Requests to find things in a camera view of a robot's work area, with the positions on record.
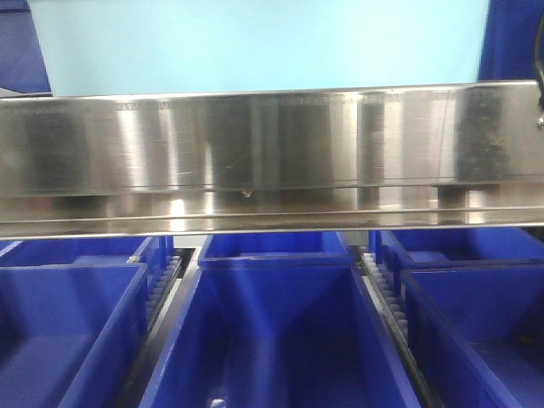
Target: stainless steel panel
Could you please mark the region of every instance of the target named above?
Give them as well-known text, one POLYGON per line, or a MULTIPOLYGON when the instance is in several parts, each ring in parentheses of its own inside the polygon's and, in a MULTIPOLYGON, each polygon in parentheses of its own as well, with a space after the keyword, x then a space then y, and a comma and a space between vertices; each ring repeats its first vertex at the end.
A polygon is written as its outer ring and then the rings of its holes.
POLYGON ((534 82, 0 99, 0 235, 544 223, 534 82))

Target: light blue panel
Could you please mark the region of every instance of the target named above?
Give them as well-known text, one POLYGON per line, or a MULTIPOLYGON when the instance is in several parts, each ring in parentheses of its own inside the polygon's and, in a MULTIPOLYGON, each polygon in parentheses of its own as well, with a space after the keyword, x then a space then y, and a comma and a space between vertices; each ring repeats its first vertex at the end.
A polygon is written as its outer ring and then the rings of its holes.
POLYGON ((488 0, 31 0, 57 95, 476 80, 488 0))

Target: blue bin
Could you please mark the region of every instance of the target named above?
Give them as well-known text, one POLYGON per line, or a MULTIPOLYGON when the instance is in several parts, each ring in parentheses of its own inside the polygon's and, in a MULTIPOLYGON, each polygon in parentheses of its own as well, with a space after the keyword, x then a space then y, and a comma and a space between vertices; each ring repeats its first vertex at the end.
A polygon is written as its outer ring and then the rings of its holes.
POLYGON ((544 267, 404 271, 408 342, 447 408, 544 406, 544 267))
POLYGON ((518 228, 380 231, 377 259, 395 296, 402 269, 544 262, 544 244, 518 228))
POLYGON ((376 264, 381 264, 382 258, 382 231, 368 231, 368 250, 374 254, 376 264))
POLYGON ((0 257, 8 252, 11 251, 12 248, 18 246, 20 241, 0 241, 0 257))
POLYGON ((147 330, 145 267, 0 269, 0 406, 112 406, 147 330))
POLYGON ((215 235, 207 238, 198 258, 203 269, 351 264, 353 261, 348 243, 337 232, 215 235))
POLYGON ((151 290, 172 256, 173 244, 169 238, 171 237, 18 241, 9 250, 0 252, 0 267, 144 263, 147 264, 148 288, 151 290))
POLYGON ((357 270, 197 270, 140 408, 417 408, 357 270))

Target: metal rail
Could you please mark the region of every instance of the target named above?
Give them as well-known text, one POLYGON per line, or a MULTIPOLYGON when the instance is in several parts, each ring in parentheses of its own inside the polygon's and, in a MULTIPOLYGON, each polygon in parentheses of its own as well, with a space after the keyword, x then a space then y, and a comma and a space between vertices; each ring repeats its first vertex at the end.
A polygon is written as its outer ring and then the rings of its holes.
MULTIPOLYGON (((201 248, 197 247, 193 252, 189 252, 189 263, 180 264, 177 272, 183 275, 194 274, 198 269, 197 259, 200 251, 201 248)), ((148 338, 139 351, 127 381, 117 398, 116 408, 133 408, 139 405, 189 289, 182 276, 176 276, 173 284, 165 291, 165 298, 160 303, 158 316, 152 321, 148 338)))
POLYGON ((3 239, 544 224, 534 82, 0 99, 3 239))
POLYGON ((360 264, 358 265, 363 272, 363 282, 366 289, 371 295, 372 302, 380 314, 383 324, 387 327, 389 335, 393 340, 399 357, 406 369, 406 374, 410 378, 417 398, 423 408, 445 408, 444 403, 439 396, 430 388, 424 375, 417 367, 416 360, 408 348, 406 339, 407 327, 401 326, 399 319, 395 316, 400 313, 405 317, 403 312, 394 312, 391 308, 391 303, 385 297, 384 291, 381 290, 378 283, 380 272, 377 271, 377 266, 371 257, 371 254, 365 252, 366 249, 359 248, 360 264))

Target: blue bin wall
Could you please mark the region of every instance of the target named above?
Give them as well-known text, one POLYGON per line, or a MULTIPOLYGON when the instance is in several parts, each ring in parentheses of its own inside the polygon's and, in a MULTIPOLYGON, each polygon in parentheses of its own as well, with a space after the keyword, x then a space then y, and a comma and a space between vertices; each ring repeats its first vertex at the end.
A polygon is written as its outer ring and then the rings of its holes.
POLYGON ((368 231, 368 250, 374 254, 376 264, 383 262, 381 231, 368 231))
POLYGON ((172 237, 85 238, 18 241, 0 252, 0 266, 47 264, 112 265, 141 262, 152 290, 173 254, 172 237))
POLYGON ((198 259, 203 269, 352 262, 349 246, 337 232, 215 235, 208 237, 198 259))
POLYGON ((111 406, 147 330, 145 269, 0 269, 0 406, 111 406))
POLYGON ((399 296, 402 269, 544 262, 544 243, 518 228, 380 231, 377 251, 399 296))
POLYGON ((420 406, 351 267, 199 270, 184 284, 141 408, 420 406))
POLYGON ((12 247, 19 245, 20 241, 0 241, 0 257, 3 253, 10 251, 12 247))
POLYGON ((408 340, 446 406, 544 401, 544 267, 405 271, 408 340))
POLYGON ((87 264, 102 264, 112 260, 119 263, 123 259, 127 262, 144 239, 134 237, 21 241, 18 246, 0 257, 0 266, 72 264, 80 263, 79 257, 92 257, 87 258, 87 264))
POLYGON ((534 79, 536 27, 542 0, 491 0, 479 79, 534 79))

